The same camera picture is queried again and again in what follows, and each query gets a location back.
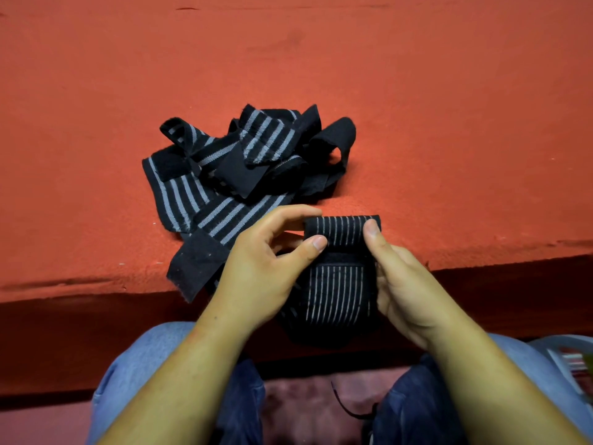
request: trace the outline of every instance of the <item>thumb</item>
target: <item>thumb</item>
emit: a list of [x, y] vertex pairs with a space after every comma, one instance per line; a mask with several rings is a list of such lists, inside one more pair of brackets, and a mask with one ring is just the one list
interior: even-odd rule
[[367, 220], [362, 228], [362, 234], [367, 248], [387, 275], [395, 274], [406, 265], [391, 244], [385, 240], [375, 220]]
[[315, 258], [327, 247], [327, 239], [322, 235], [314, 235], [303, 241], [291, 253], [281, 256], [287, 272], [296, 279]]

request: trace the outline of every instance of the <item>leg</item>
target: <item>leg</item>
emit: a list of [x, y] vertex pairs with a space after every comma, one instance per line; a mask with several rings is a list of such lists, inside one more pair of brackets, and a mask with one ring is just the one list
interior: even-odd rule
[[[93, 416], [86, 443], [96, 443], [123, 408], [176, 349], [194, 323], [164, 323], [145, 332], [111, 364], [93, 396]], [[253, 362], [240, 361], [226, 387], [218, 414], [215, 443], [263, 442], [260, 407], [263, 381]]]
[[[548, 359], [524, 342], [490, 336], [560, 411], [593, 438], [588, 406]], [[373, 422], [373, 439], [375, 445], [467, 443], [445, 381], [430, 356], [424, 355], [383, 399]]]

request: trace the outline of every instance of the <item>hand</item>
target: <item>hand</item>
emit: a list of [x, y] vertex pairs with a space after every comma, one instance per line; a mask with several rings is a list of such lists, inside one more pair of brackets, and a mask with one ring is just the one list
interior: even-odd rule
[[411, 252], [385, 240], [374, 220], [367, 220], [363, 233], [378, 263], [377, 307], [400, 333], [427, 350], [469, 319]]
[[303, 241], [286, 232], [303, 231], [304, 218], [321, 214], [312, 206], [281, 206], [237, 237], [212, 302], [247, 333], [278, 313], [297, 277], [327, 246], [322, 235]]

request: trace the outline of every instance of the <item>forearm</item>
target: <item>forearm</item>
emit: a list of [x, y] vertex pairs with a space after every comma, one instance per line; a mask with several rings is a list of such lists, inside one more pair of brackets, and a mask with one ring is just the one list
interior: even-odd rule
[[100, 444], [207, 443], [248, 336], [249, 331], [225, 316], [214, 297]]
[[588, 443], [469, 317], [437, 337], [429, 351], [471, 443]]

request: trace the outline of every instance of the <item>left hand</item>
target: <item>left hand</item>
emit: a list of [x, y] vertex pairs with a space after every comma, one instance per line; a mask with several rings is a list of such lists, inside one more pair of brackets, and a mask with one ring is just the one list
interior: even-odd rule
[[[303, 231], [303, 219], [321, 214], [321, 209], [307, 205], [280, 206], [239, 234], [212, 303], [249, 334], [270, 320], [297, 277], [327, 246], [322, 235], [303, 241], [286, 231]], [[287, 249], [293, 251], [276, 255]]]

